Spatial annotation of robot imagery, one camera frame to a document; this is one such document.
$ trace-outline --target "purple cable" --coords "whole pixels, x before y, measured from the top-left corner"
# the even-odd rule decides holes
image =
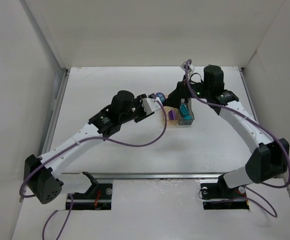
[[[62,154],[66,153],[70,149],[74,148],[75,146],[77,146],[78,144],[81,144],[83,142],[86,142],[86,141],[89,141],[89,140],[94,140],[94,139],[102,139],[102,140],[106,140],[106,141],[113,142],[113,143],[116,143],[116,144],[124,145],[124,146],[127,146],[127,147],[134,147],[134,148],[146,147],[146,146],[152,145],[153,143],[157,142],[164,135],[164,133],[165,133],[165,131],[167,129],[167,114],[166,114],[166,111],[165,111],[165,109],[164,109],[164,107],[163,107],[163,105],[161,104],[160,101],[158,101],[158,104],[160,105],[160,107],[161,107],[161,109],[163,111],[163,114],[164,114],[164,117],[165,117],[165,125],[164,125],[163,131],[161,132],[161,134],[155,140],[153,140],[153,141],[151,141],[149,143],[145,143],[145,144],[141,144],[141,145],[135,145],[135,144],[124,143],[124,142],[121,142],[121,141],[113,140],[113,139],[110,139],[110,138],[107,138],[107,137],[102,137],[102,136],[91,136],[91,137],[84,138],[84,139],[80,140],[79,142],[76,142],[76,143],[72,144],[71,146],[67,147],[66,149],[62,150],[58,154],[54,155],[53,157],[51,157],[50,159],[45,161],[43,164],[41,164],[39,167],[37,167],[35,170],[33,170],[26,177],[24,182],[21,184],[20,190],[19,190],[19,195],[22,198],[32,198],[32,197],[34,197],[35,195],[24,195],[24,188],[27,185],[27,183],[29,182],[29,179],[33,175],[35,175],[40,169],[42,169],[45,165],[47,165],[48,163],[50,163],[54,159],[58,158]]]
[[[71,210],[73,209],[73,206],[74,206],[74,198],[73,198],[73,196],[72,196],[70,193],[68,194],[68,196],[69,196],[70,199],[71,199],[71,203],[70,203],[69,211],[68,211],[67,217],[66,217],[66,219],[65,219],[65,221],[64,221],[63,226],[62,226],[61,229],[60,229],[60,232],[59,232],[59,234],[58,234],[56,240],[58,240],[58,239],[60,238],[60,235],[61,235],[61,233],[63,232],[63,230],[64,230],[64,228],[65,228],[65,225],[66,225],[66,223],[67,223],[67,221],[68,221],[68,218],[69,218],[69,215],[70,215],[70,213],[71,213]],[[46,221],[46,223],[45,223],[45,225],[44,225],[44,228],[43,228],[43,240],[45,240],[45,230],[46,230],[46,227],[47,227],[48,222],[49,222],[50,219],[53,217],[53,215],[55,215],[58,211],[59,211],[59,210],[55,210],[55,211],[54,211],[54,212],[49,216],[49,218],[47,219],[47,221]]]
[[[259,129],[263,130],[265,133],[267,133],[269,136],[271,136],[273,138],[273,140],[278,144],[278,146],[281,148],[282,152],[283,152],[283,155],[284,155],[284,158],[286,159],[287,161],[287,167],[288,167],[288,179],[287,179],[287,182],[282,185],[282,186],[275,186],[275,185],[271,185],[271,184],[268,184],[268,183],[262,183],[266,186],[269,186],[269,187],[273,187],[273,188],[276,188],[276,189],[282,189],[282,188],[286,188],[289,186],[290,184],[290,160],[289,160],[289,157],[288,157],[288,153],[286,152],[285,148],[283,147],[283,145],[280,143],[280,141],[278,140],[278,138],[276,138],[274,136],[274,134],[272,134],[270,131],[268,131],[266,128],[264,128],[263,126],[259,125],[258,123],[256,123],[255,121],[249,119],[247,116],[245,116],[244,114],[240,113],[239,111],[236,111],[235,109],[231,109],[230,107],[227,107],[227,106],[223,106],[223,105],[219,105],[219,104],[215,104],[215,103],[210,103],[210,102],[205,102],[203,100],[201,100],[200,98],[198,98],[196,96],[196,94],[194,93],[193,89],[191,88],[190,86],[190,83],[189,83],[189,77],[188,77],[188,66],[191,64],[191,59],[187,60],[186,62],[186,65],[185,65],[185,78],[186,78],[186,84],[188,86],[188,89],[190,91],[190,93],[192,94],[192,96],[197,99],[198,101],[200,101],[201,103],[203,104],[206,104],[208,106],[211,106],[211,107],[217,107],[217,108],[222,108],[222,109],[226,109],[226,110],[229,110],[233,113],[236,113],[237,115],[241,116],[242,118],[244,118],[246,121],[250,122],[251,124],[255,125],[256,127],[258,127]]]
[[[277,218],[277,212],[275,210],[275,208],[272,206],[272,204],[270,204],[270,202],[264,198],[262,195],[260,195],[259,193],[255,192],[254,190],[248,188],[245,186],[246,189],[248,189],[249,191],[253,192],[254,194],[256,194],[257,196],[259,196],[261,199],[263,199],[269,206],[270,208],[273,210],[273,214],[268,211],[265,207],[263,207],[261,204],[259,204],[258,202],[256,202],[255,200],[249,198],[249,197],[245,197],[245,196],[242,196],[242,197],[236,197],[236,198],[233,198],[233,199],[227,199],[227,200],[222,200],[222,201],[213,201],[213,203],[215,204],[220,204],[220,203],[229,203],[231,201],[234,201],[234,200],[239,200],[239,199],[245,199],[245,200],[249,200],[249,201],[252,201],[253,203],[255,203],[257,206],[259,206],[261,209],[263,209],[265,212],[267,212],[269,215],[271,215],[273,218]]]

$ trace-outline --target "purple wire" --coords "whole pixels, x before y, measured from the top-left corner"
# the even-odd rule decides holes
[[[240,200],[240,199],[245,199],[245,200],[249,200],[249,201],[252,201],[253,203],[255,203],[257,206],[259,206],[261,209],[263,209],[265,212],[267,212],[269,215],[271,215],[273,218],[277,218],[277,212],[275,210],[275,208],[272,206],[272,204],[266,199],[264,198],[262,195],[260,195],[259,193],[255,192],[254,190],[248,188],[245,186],[246,189],[248,189],[249,191],[253,192],[254,194],[256,194],[257,196],[259,196],[261,199],[263,199],[269,206],[270,208],[273,210],[273,214],[268,211],[265,207],[263,207],[261,204],[259,204],[258,202],[256,202],[255,200],[249,198],[249,197],[245,197],[245,196],[242,196],[242,197],[236,197],[236,198],[233,198],[233,199],[227,199],[227,200],[222,200],[222,201],[213,201],[212,203],[215,203],[215,204],[220,204],[220,203],[229,203],[231,201],[234,201],[234,200]]]
[[[61,233],[63,232],[63,230],[64,230],[64,228],[65,228],[65,225],[66,225],[66,223],[67,223],[67,221],[68,221],[68,218],[69,218],[69,215],[70,215],[70,213],[71,213],[71,210],[73,209],[73,206],[74,206],[74,198],[73,198],[73,196],[72,196],[70,193],[68,194],[68,196],[69,196],[70,199],[71,199],[70,207],[69,207],[69,210],[68,210],[67,217],[66,217],[66,219],[65,219],[65,221],[64,221],[63,226],[62,226],[61,229],[60,229],[60,232],[59,232],[59,234],[58,234],[56,240],[58,240],[58,239],[60,238],[60,235],[61,235]],[[48,222],[49,222],[50,219],[53,217],[53,215],[55,215],[58,211],[59,211],[59,210],[55,210],[55,211],[54,211],[54,212],[49,216],[49,218],[47,219],[47,221],[46,221],[46,223],[45,223],[45,225],[44,225],[44,228],[43,228],[43,233],[42,233],[42,235],[43,235],[43,240],[45,240],[45,230],[46,230],[46,227],[47,227]]]
[[[217,108],[222,108],[222,109],[226,109],[226,110],[229,110],[233,113],[236,113],[237,115],[241,116],[242,118],[246,119],[246,121],[250,122],[251,124],[255,125],[256,127],[258,127],[259,129],[263,130],[265,133],[267,133],[269,136],[271,136],[273,138],[273,140],[278,144],[278,146],[281,148],[282,152],[283,152],[283,155],[284,155],[284,158],[286,159],[287,161],[287,167],[288,167],[288,179],[287,179],[287,182],[282,185],[282,186],[275,186],[275,185],[271,185],[271,184],[268,184],[268,183],[262,183],[268,187],[273,187],[273,188],[276,188],[276,189],[282,189],[282,188],[286,188],[289,186],[290,184],[290,160],[289,160],[289,157],[288,157],[288,153],[286,152],[284,146],[280,143],[280,141],[278,140],[278,138],[276,138],[274,136],[274,134],[272,134],[270,131],[268,131],[266,128],[264,128],[263,126],[259,125],[258,123],[256,123],[255,121],[249,119],[247,116],[245,116],[244,114],[240,113],[239,111],[236,111],[235,109],[231,109],[230,107],[227,107],[227,106],[223,106],[223,105],[219,105],[219,104],[215,104],[215,103],[210,103],[210,102],[205,102],[203,100],[201,100],[200,98],[198,98],[196,96],[196,94],[194,93],[193,89],[191,88],[190,86],[190,83],[189,83],[189,77],[188,77],[188,66],[191,64],[191,59],[187,60],[186,62],[186,65],[185,65],[185,78],[186,78],[186,84],[188,86],[188,89],[190,91],[190,93],[192,94],[192,96],[197,99],[198,101],[200,101],[202,104],[206,104],[208,106],[211,106],[211,107],[217,107]]]
[[[35,170],[33,170],[26,177],[24,182],[21,184],[20,190],[19,190],[19,195],[22,198],[32,198],[32,197],[34,197],[35,195],[24,195],[24,192],[25,192],[24,188],[28,184],[30,178],[32,178],[32,176],[35,175],[45,165],[47,165],[48,163],[50,163],[54,159],[58,158],[59,156],[63,155],[64,153],[66,153],[70,149],[74,148],[75,146],[77,146],[78,144],[81,144],[83,142],[86,142],[86,141],[89,141],[89,140],[95,140],[95,139],[99,140],[99,139],[101,139],[101,140],[106,140],[106,141],[109,141],[109,142],[113,142],[113,143],[116,143],[116,144],[124,145],[124,146],[127,146],[127,147],[134,147],[134,148],[146,147],[146,146],[152,145],[153,143],[157,142],[165,134],[165,131],[167,129],[167,114],[166,114],[166,111],[165,111],[163,105],[161,104],[161,102],[160,101],[157,101],[157,102],[158,102],[158,104],[160,105],[160,107],[161,107],[161,109],[163,111],[163,114],[164,114],[164,117],[165,117],[165,125],[164,125],[163,131],[161,132],[161,134],[155,140],[153,140],[153,141],[151,141],[149,143],[145,143],[145,144],[141,144],[141,145],[135,145],[135,144],[124,143],[124,142],[121,142],[121,141],[113,140],[113,139],[110,139],[110,138],[107,138],[107,137],[102,137],[102,136],[91,136],[91,137],[84,138],[84,139],[80,140],[79,142],[76,142],[76,143],[72,144],[71,146],[67,147],[66,149],[62,150],[58,154],[54,155],[53,157],[51,157],[50,159],[45,161],[43,164],[39,165],[39,167],[37,167]]]

